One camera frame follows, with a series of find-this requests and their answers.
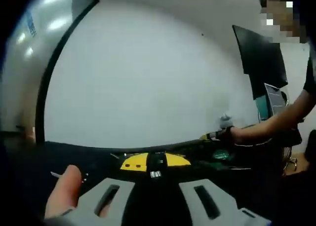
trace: finger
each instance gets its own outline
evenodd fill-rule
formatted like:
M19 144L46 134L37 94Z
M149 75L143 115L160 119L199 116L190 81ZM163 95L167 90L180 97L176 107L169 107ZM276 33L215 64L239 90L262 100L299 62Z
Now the finger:
M102 210L100 211L99 217L101 217L101 218L106 218L107 217L108 211L109 211L109 208L110 208L110 205L111 205L111 202L112 201L110 201L106 206L104 206L102 208Z
M54 191L78 196L81 183L80 170L74 165L69 165L64 174L58 179Z
M81 186L81 172L69 165L64 174L58 179L56 186L49 196L46 205L45 218L60 215L78 204Z

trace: person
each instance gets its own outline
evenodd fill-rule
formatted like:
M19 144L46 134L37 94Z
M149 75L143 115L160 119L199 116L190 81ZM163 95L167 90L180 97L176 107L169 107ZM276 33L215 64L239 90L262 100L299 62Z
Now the person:
M299 37L300 42L310 44L310 58L308 60L306 82L303 91L295 102L289 105L283 112L278 113L266 121L257 125L240 129L232 127L230 129L231 137L236 144L256 141L272 137L278 132L295 127L316 105L316 53L313 46L312 37L308 37L309 31L306 30L306 22L297 18L307 18L307 6L303 7L302 1L295 0L260 0L263 5L263 11L271 14L274 24L280 25L280 30L287 32L288 36ZM293 7L288 7L287 3L294 3ZM295 4L300 6L300 15L298 15Z

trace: black surface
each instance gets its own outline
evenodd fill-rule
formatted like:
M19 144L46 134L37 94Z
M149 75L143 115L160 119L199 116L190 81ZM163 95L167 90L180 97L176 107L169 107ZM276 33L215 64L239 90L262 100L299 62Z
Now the black surface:
M315 176L315 166L310 165L308 171L282 179L274 225L314 225Z
M125 210L125 222L136 223L139 220L139 213L142 212L144 222L157 217L158 214L159 219L155 220L156 223L163 223L169 217L171 222L190 225L190 215L187 213L188 208L178 183L199 179L210 179L231 194L237 200L239 208L246 207L264 217L272 218L282 173L279 164L281 149L268 145L264 148L232 149L238 156L233 164L252 166L252 170L247 171L215 171L196 165L195 160L210 159L217 147L222 148L220 143L192 144L183 150L171 151L185 154L192 163L187 167L159 167L157 161L164 160L163 154L157 153L154 156L154 153L151 153L149 162L152 164L148 169L161 171L162 177L158 181L152 180L149 173L120 170L125 159L121 156L124 154L115 153L120 157L117 159L110 155L109 150L102 148L46 142L11 156L11 162L19 181L19 191L29 209L40 217L43 217L45 204L57 182L57 178L52 176L50 171L62 174L69 164L74 164L81 170L83 178L87 179L82 185L81 194L106 177L136 183Z
M219 217L221 213L218 207L216 206L214 200L205 189L205 187L204 186L194 187L194 190L196 191L200 201L202 202L204 209L207 213L207 216L212 220Z
M307 146L305 149L305 158L308 162L316 164L316 130L312 130L308 137Z
M49 62L47 68L43 74L41 79L40 87L39 87L39 95L36 105L36 117L35 117L35 131L36 131L36 143L43 144L45 142L45 130L44 130L44 110L45 110L45 102L49 87L49 82L51 76L53 74L55 65L58 61L58 58L67 43L69 37L76 29L77 25L80 21L86 16L86 14L99 2L99 0L94 0L91 5L89 5L71 24L71 26L67 29L65 34L60 39L57 44Z
M314 71L311 55L307 62L306 79L304 84L304 90L316 97L316 82L314 80Z
M282 88L287 85L285 66L279 43L253 31L233 25L243 70L249 75L253 98L265 94L264 83Z

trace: hand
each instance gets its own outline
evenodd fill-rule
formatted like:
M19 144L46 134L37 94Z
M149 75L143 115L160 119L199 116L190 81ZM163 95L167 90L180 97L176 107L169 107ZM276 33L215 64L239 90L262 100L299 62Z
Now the hand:
M241 135L242 129L234 126L216 132L217 139L232 144L240 144L242 142Z
M45 218L59 216L69 209L76 208L81 183L80 170L74 165L69 165L48 198ZM101 210L100 217L106 217L109 206L110 203Z

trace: sleeve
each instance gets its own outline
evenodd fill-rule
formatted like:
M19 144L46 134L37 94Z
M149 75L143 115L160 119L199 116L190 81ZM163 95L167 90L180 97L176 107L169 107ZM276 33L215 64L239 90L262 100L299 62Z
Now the sleeve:
M311 58L309 58L307 63L306 81L304 84L304 89L310 94L316 96L316 83L314 81L313 65Z

